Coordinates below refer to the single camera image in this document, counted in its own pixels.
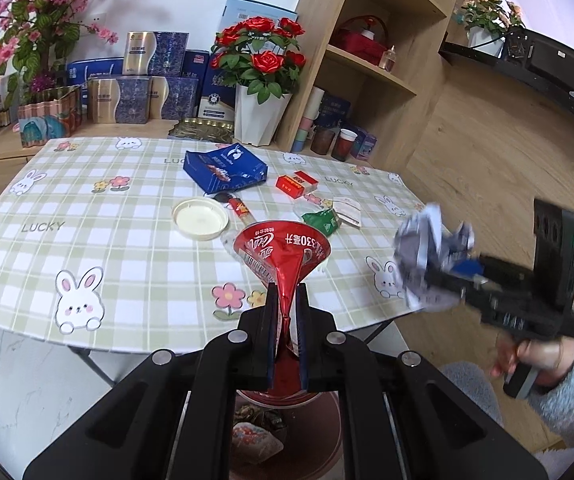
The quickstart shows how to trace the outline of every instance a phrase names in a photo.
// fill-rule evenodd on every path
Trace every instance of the white flower pot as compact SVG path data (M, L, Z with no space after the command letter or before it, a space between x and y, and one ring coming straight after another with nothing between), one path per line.
M280 99L271 95L259 105L258 95L247 95L246 92L246 86L236 86L234 135L243 144L268 146L289 104L291 94L285 94Z
M472 27L470 30L467 31L467 38L469 40L468 46L470 48L474 48L476 50L479 50L480 52L489 54L490 56L500 57L500 53L502 52L502 46L504 44L502 38L495 40L493 43L482 45L483 43L487 43L487 41L491 41L493 39L489 31L485 30L482 27Z

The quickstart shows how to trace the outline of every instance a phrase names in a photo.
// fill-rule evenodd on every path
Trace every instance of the red basket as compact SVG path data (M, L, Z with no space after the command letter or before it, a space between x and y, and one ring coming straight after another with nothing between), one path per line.
M386 45L378 43L375 40L370 40L359 32L354 32L353 30L344 28L356 20L364 20L368 27L371 27L374 22L378 21L385 33ZM332 34L329 43L333 46L341 48L345 52L349 52L350 54L358 56L365 61L369 61L371 64L378 65L382 54L389 48L387 46L389 44L389 32L385 22L383 22L378 16L356 16L355 18L351 18L350 20L344 22L340 28L338 28L338 30Z

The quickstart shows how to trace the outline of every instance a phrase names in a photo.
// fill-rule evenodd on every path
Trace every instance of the table leg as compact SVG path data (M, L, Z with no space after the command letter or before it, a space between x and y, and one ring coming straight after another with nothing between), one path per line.
M375 330L364 339L364 343L367 345L371 343L385 328L392 324L393 321L393 319L387 319L386 321L383 321L381 324L379 324Z
M80 357L84 364L89 366L91 370L96 372L96 375L100 377L104 382L106 382L110 387L114 387L116 385L116 381L110 378L106 373L100 369L100 367L94 363L94 360L91 359L90 354L91 351L87 348L77 348L75 346L68 347L74 354Z

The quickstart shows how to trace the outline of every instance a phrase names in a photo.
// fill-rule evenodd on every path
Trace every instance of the power outlet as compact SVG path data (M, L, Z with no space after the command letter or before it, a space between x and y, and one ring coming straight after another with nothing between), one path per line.
M97 27L104 27L107 20L107 14L105 12L98 12L97 14L90 14L84 19L85 25L97 25ZM89 36L89 31L86 27L80 27L80 36Z

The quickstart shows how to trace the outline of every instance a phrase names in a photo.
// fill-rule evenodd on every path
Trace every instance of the checkered tablecloth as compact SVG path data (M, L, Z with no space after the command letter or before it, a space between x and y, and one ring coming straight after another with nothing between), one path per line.
M214 148L190 140L50 140L0 196L0 328L91 349L185 352L235 327L237 312L261 301L264 287L219 239L184 238L171 218L180 199L203 195L182 170L184 152ZM406 313L386 263L397 227L421 204L398 176L251 150L269 178L238 194L259 221L297 219L294 201L275 188L280 174L295 170L320 181L312 200L350 196L362 205L362 228L342 225L330 237L326 269L306 279L311 304L331 311L340 330ZM227 283L234 300L221 308L216 300ZM89 321L71 331L75 319Z

